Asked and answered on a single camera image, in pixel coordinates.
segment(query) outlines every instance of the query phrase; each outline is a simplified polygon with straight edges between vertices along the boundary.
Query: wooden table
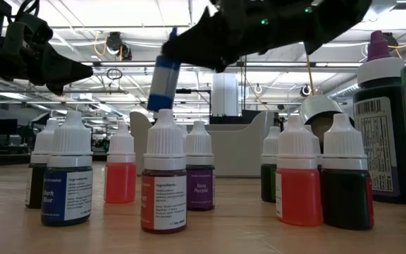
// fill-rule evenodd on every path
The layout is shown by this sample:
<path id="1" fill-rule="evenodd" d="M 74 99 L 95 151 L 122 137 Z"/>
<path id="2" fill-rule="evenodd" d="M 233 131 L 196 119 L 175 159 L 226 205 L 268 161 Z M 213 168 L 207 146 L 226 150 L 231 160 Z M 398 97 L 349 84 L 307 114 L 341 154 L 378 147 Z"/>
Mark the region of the wooden table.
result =
<path id="1" fill-rule="evenodd" d="M 0 253 L 383 253 L 406 254 L 406 205 L 375 202 L 376 226 L 351 231 L 290 226 L 261 201 L 259 179 L 217 179 L 216 209 L 189 212 L 188 228 L 172 235 L 140 228 L 134 203 L 105 204 L 104 164 L 94 164 L 92 215 L 84 224 L 51 228 L 24 206 L 27 165 L 0 167 Z"/>

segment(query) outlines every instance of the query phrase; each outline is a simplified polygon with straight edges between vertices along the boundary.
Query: ceiling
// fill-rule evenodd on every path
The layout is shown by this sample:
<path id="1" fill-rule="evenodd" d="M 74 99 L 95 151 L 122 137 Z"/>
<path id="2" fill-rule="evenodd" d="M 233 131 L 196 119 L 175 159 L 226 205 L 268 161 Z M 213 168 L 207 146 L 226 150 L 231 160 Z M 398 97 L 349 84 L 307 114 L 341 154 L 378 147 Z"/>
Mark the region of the ceiling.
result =
<path id="1" fill-rule="evenodd" d="M 16 13 L 21 0 L 6 0 L 12 5 L 13 13 Z M 54 38 L 50 41 L 58 53 L 76 61 L 117 61 L 115 56 L 105 53 L 105 37 L 111 31 L 122 32 L 122 38 L 133 53 L 133 61 L 154 61 L 159 54 L 160 46 L 164 43 L 171 28 L 179 27 L 178 33 L 187 30 L 189 25 L 195 24 L 201 16 L 204 8 L 210 5 L 208 0 L 41 0 L 39 17 L 48 22 L 54 30 Z M 367 48 L 366 43 L 369 35 L 374 30 L 392 32 L 393 36 L 401 44 L 406 44 L 406 9 L 386 11 L 372 20 L 364 21 L 348 30 L 330 44 L 325 45 L 310 57 L 311 62 L 349 62 L 358 63 L 364 61 Z M 264 55 L 252 54 L 247 56 L 247 61 L 260 62 L 305 62 L 306 55 L 302 44 L 292 44 L 285 47 L 268 51 Z M 94 76 L 85 80 L 70 84 L 66 90 L 89 90 L 92 94 L 65 94 L 57 97 L 51 93 L 45 93 L 44 87 L 30 87 L 25 80 L 15 80 L 14 83 L 0 82 L 0 90 L 36 90 L 38 93 L 24 94 L 24 100 L 29 101 L 79 101 L 94 100 L 104 102 L 145 102 L 149 94 L 149 86 L 152 81 L 152 67 L 124 67 L 125 73 L 120 80 L 112 82 L 105 76 L 106 68 L 96 70 L 102 75 Z M 189 68 L 181 69 L 178 87 L 186 87 L 199 90 L 211 89 L 212 73 L 209 70 Z M 319 70 L 312 71 L 312 79 L 316 93 L 329 93 L 342 87 L 342 85 L 355 79 L 354 71 Z M 300 88 L 309 83 L 309 75 L 306 70 L 294 71 L 293 68 L 283 71 L 279 68 L 263 68 L 249 70 L 247 68 L 247 80 L 252 87 L 259 86 L 262 91 L 255 96 L 254 90 L 248 88 L 248 102 L 259 100 L 274 102 L 300 102 L 304 98 L 300 96 Z M 194 114 L 183 117 L 184 122 L 192 123 L 195 119 L 207 119 L 207 115 L 197 115 L 202 112 L 208 114 L 209 106 L 204 101 L 208 95 L 177 95 L 176 100 L 201 102 L 199 104 L 180 104 L 175 107 L 176 112 Z M 102 115 L 106 112 L 102 109 L 90 109 L 85 104 L 66 105 L 43 104 L 46 109 L 78 109 L 87 116 Z M 122 115 L 128 115 L 130 111 L 147 113 L 142 105 L 109 105 L 113 111 Z M 248 104 L 250 109 L 266 110 L 261 104 Z"/>

